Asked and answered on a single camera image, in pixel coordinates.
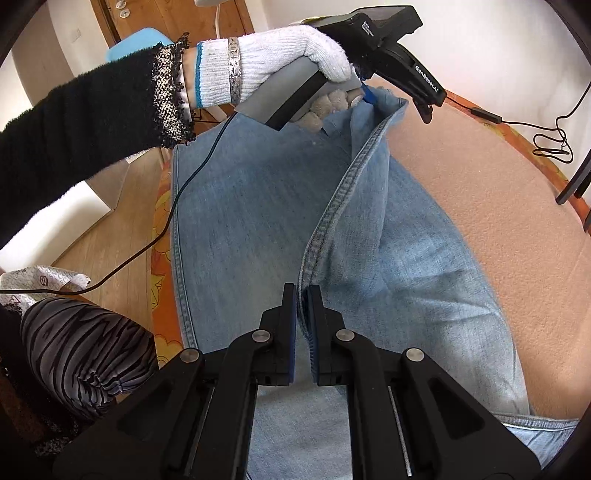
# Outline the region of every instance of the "black fuzzy sleeve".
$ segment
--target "black fuzzy sleeve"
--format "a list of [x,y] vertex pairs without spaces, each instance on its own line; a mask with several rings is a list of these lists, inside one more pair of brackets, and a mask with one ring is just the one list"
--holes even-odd
[[194,138],[176,83],[186,37],[52,90],[0,133],[0,248],[69,188],[129,155]]

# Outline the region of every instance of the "light blue chair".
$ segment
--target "light blue chair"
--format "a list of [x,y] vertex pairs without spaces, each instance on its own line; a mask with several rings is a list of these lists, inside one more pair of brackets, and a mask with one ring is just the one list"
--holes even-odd
[[111,47],[107,51],[106,61],[112,62],[119,60],[136,51],[153,47],[158,43],[170,45],[173,41],[155,28],[143,28]]

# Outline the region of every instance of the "white patterned cloth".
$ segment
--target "white patterned cloth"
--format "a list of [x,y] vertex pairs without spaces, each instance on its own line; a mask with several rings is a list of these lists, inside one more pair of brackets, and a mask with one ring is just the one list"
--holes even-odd
[[[43,265],[34,265],[0,275],[0,290],[33,290],[38,288],[61,290],[68,285],[67,291],[78,291],[86,288],[89,283],[90,277],[82,273]],[[21,314],[24,315],[33,304],[54,296],[51,293],[0,294],[0,305],[18,307]]]

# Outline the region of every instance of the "black chair leg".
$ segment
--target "black chair leg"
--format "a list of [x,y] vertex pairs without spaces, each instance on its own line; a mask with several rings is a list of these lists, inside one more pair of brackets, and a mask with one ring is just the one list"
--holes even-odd
[[583,180],[583,183],[579,185],[579,188],[574,193],[574,196],[576,196],[578,199],[581,198],[589,188],[589,185],[591,185],[591,173],[587,175]]
[[591,175],[591,151],[589,151],[589,153],[587,154],[587,156],[583,160],[583,163],[581,164],[581,166],[577,170],[577,173],[574,174],[573,178],[570,180],[570,182],[566,186],[566,188],[562,192],[560,192],[560,194],[556,197],[556,203],[558,203],[559,205],[562,205],[564,202],[566,202],[570,198],[570,196],[573,193],[575,193],[583,183],[585,183],[585,180],[590,175]]

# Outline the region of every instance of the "metal screw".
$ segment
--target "metal screw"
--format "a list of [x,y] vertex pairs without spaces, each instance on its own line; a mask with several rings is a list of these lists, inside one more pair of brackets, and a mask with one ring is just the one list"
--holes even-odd
[[271,338],[271,334],[269,332],[267,332],[266,330],[256,330],[256,331],[252,332],[252,339],[255,342],[258,342],[258,343],[268,342],[270,338]]
[[351,332],[351,330],[347,330],[346,328],[344,328],[344,329],[336,332],[336,337],[341,342],[350,342],[351,340],[353,340],[355,338],[355,334],[353,332]]
[[407,358],[413,362],[420,362],[425,358],[425,354],[420,348],[409,348],[407,350]]
[[199,358],[199,350],[196,348],[186,348],[181,352],[181,360],[186,364],[192,364]]

